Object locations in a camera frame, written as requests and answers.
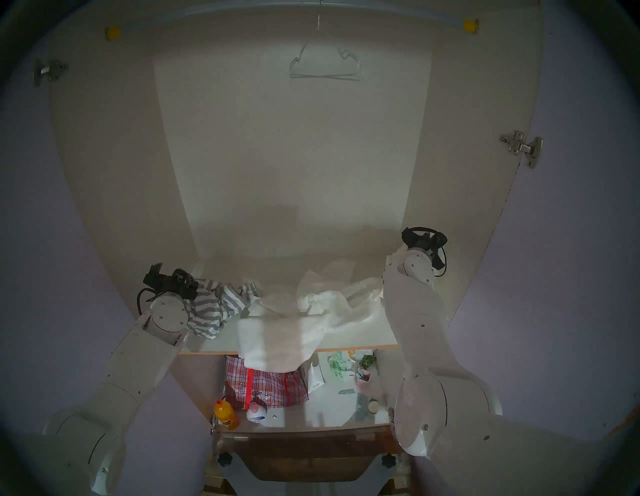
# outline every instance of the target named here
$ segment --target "shelf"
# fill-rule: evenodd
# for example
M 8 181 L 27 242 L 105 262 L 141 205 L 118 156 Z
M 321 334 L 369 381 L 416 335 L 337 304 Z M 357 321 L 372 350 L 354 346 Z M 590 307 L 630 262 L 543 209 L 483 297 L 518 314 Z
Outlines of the shelf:
M 181 355 L 237 355 L 238 338 L 236 320 L 232 319 L 216 335 L 215 339 L 206 339 L 192 335 L 185 343 Z M 339 349 L 381 349 L 398 348 L 396 337 L 389 327 L 387 318 L 379 319 L 343 333 L 327 334 L 318 346 L 318 351 L 336 351 Z
M 369 369 L 369 380 L 366 394 L 339 394 L 345 389 L 355 389 L 354 377 L 340 379 L 330 370 L 327 363 L 329 353 L 318 353 L 320 370 L 325 384 L 309 395 L 309 400 L 288 408 L 271 408 L 262 424 L 255 424 L 246 419 L 246 412 L 236 412 L 240 425 L 233 430 L 238 433 L 272 433 L 272 432 L 304 432 L 334 429 L 356 429 L 384 426 L 389 424 L 389 416 L 383 396 L 380 377 L 375 365 Z M 370 399 L 380 404 L 375 415 L 367 414 L 364 418 L 356 414 L 358 402 L 366 408 Z M 227 431 L 222 425 L 216 430 Z

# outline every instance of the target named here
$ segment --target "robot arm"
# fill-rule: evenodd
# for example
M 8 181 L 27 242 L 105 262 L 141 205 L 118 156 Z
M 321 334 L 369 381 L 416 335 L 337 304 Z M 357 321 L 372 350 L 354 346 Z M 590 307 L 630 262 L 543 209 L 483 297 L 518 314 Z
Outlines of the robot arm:
M 95 393 L 52 415 L 44 435 L 24 439 L 30 465 L 55 494 L 111 493 L 129 425 L 189 335 L 186 301 L 195 298 L 197 283 L 181 270 L 161 275 L 160 267 L 152 266 L 144 279 L 157 296 L 112 352 Z
M 433 290 L 442 240 L 433 230 L 405 230 L 406 246 L 388 257 L 383 275 L 385 312 L 405 361 L 398 442 L 429 458 L 460 495 L 579 493 L 612 441 L 582 442 L 502 416 L 497 396 L 456 361 L 447 341 L 443 301 Z

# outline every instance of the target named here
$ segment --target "small round container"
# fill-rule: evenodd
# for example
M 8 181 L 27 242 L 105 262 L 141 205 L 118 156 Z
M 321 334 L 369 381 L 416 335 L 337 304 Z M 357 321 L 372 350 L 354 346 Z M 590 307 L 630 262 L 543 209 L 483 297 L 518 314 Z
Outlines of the small round container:
M 378 413 L 380 411 L 380 404 L 375 399 L 372 399 L 371 401 L 369 401 L 369 405 L 367 405 L 367 409 L 371 413 Z
M 267 417 L 267 410 L 262 405 L 257 403 L 249 403 L 249 408 L 246 409 L 246 419 L 256 424 L 262 424 L 262 421 Z

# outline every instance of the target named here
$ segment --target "plastic bag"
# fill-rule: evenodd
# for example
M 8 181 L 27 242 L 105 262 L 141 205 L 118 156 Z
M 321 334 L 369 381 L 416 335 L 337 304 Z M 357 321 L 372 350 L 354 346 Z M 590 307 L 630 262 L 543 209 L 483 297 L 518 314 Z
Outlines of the plastic bag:
M 234 410 L 246 410 L 251 402 L 268 409 L 302 403 L 309 394 L 299 371 L 279 374 L 247 369 L 242 358 L 227 355 L 225 399 Z
M 344 379 L 347 377 L 353 377 L 355 372 L 353 371 L 353 360 L 349 357 L 347 351 L 332 351 L 326 361 L 329 363 L 329 368 L 333 375 L 338 379 Z

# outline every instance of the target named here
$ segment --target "orange bottle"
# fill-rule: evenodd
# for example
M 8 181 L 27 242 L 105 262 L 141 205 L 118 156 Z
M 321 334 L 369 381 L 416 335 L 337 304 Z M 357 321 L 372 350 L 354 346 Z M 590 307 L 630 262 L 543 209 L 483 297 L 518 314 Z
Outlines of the orange bottle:
M 223 399 L 217 400 L 216 407 L 213 411 L 216 414 L 218 420 L 222 422 L 230 431 L 240 425 L 240 421 L 236 417 L 236 413 L 234 412 L 233 407 L 231 407 L 231 403 L 229 403 L 228 401 L 224 401 Z

